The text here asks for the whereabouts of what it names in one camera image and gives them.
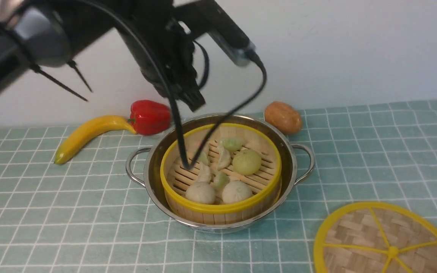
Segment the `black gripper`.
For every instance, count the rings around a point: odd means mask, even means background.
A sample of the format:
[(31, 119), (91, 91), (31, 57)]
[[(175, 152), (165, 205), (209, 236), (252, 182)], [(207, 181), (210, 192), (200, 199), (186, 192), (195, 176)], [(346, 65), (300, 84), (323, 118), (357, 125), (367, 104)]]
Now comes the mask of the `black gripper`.
[(121, 12), (163, 67), (175, 100), (191, 111), (205, 105), (193, 68), (195, 46), (175, 20), (172, 0), (123, 0)]

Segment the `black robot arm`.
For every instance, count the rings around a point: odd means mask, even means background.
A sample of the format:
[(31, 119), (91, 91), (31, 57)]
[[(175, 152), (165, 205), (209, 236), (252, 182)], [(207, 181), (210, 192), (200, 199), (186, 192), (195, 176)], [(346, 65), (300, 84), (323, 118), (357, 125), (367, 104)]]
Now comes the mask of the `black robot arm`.
[(205, 26), (215, 1), (175, 6), (172, 0), (24, 0), (0, 17), (0, 93), (28, 70), (64, 90), (76, 91), (42, 67), (71, 66), (74, 58), (111, 29), (117, 29), (144, 78), (167, 98), (191, 111), (205, 104), (203, 82), (193, 68), (194, 38), (180, 22)]

